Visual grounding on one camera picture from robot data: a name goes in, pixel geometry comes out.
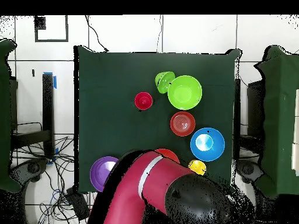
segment small yellow bowl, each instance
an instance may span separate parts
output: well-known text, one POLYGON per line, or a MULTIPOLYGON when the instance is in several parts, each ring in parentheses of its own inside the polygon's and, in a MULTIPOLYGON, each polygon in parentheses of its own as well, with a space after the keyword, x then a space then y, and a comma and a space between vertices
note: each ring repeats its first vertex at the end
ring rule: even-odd
POLYGON ((189 162, 188 168, 199 175, 204 175, 207 171, 206 165, 201 160, 192 160, 189 162))

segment small red bowl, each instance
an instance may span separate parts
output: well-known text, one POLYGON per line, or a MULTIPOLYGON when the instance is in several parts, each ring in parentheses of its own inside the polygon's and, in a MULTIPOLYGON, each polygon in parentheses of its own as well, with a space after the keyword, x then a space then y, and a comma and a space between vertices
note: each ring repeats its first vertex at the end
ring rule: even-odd
POLYGON ((152 106, 152 97, 147 92, 140 92, 136 95, 134 102, 138 109, 146 110, 152 106))
POLYGON ((163 156, 174 160, 176 163, 180 164, 179 158, 169 149, 156 149, 156 152, 162 154, 163 156))
POLYGON ((179 111, 171 118, 171 130, 180 137, 190 135, 195 129, 195 119, 187 111, 179 111))

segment green table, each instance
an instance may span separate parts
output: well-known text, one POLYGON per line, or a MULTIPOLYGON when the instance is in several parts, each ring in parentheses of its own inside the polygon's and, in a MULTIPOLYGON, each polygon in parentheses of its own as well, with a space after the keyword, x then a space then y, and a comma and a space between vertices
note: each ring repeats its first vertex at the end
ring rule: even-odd
POLYGON ((16 48, 11 40, 0 40, 0 189, 13 193, 20 191, 18 182, 9 177, 11 167, 11 95, 8 54, 16 48))
POLYGON ((256 186, 269 198, 299 194, 299 177, 291 169, 294 139, 295 97, 299 89, 299 55, 286 54, 277 45, 268 47, 255 65, 265 80, 263 102, 265 148, 261 166, 264 175, 256 186))
POLYGON ((218 129, 225 139, 224 153, 206 163, 205 175, 219 183, 230 183, 234 69, 240 50, 212 55, 98 53, 82 46, 75 49, 79 57, 80 192, 96 191, 89 171, 97 159, 120 158, 130 149, 167 148, 187 166, 195 159, 190 150, 191 137, 204 127, 218 129), (189 136, 176 136, 170 129, 171 117, 179 110, 155 86, 155 76, 162 71, 190 75, 201 83, 201 101, 188 111, 196 120, 189 136), (134 105, 139 92, 152 95, 154 104, 150 109, 139 111, 134 105))

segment blue tape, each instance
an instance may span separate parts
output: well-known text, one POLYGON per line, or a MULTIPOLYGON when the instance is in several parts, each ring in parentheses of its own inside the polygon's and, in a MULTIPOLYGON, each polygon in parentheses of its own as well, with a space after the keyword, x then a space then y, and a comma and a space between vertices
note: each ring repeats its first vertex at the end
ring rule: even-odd
MULTIPOLYGON (((59 148, 55 148, 55 155, 59 152, 59 148)), ((56 160, 56 157, 52 157, 52 161, 54 162, 56 160)))
POLYGON ((53 87, 56 89, 57 84, 56 84, 56 76, 53 76, 53 87))

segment lime green bowl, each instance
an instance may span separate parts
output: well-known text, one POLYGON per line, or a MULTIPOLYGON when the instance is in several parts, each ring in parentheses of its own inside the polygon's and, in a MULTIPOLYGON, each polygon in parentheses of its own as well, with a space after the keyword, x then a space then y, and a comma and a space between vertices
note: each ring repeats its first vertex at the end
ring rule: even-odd
POLYGON ((166 93, 168 91, 169 83, 175 79, 175 74, 172 71, 159 73, 155 78, 155 83, 159 93, 166 93))
POLYGON ((192 76, 178 76, 168 87, 170 103, 180 110, 189 110, 195 107, 202 94, 199 81, 192 76))

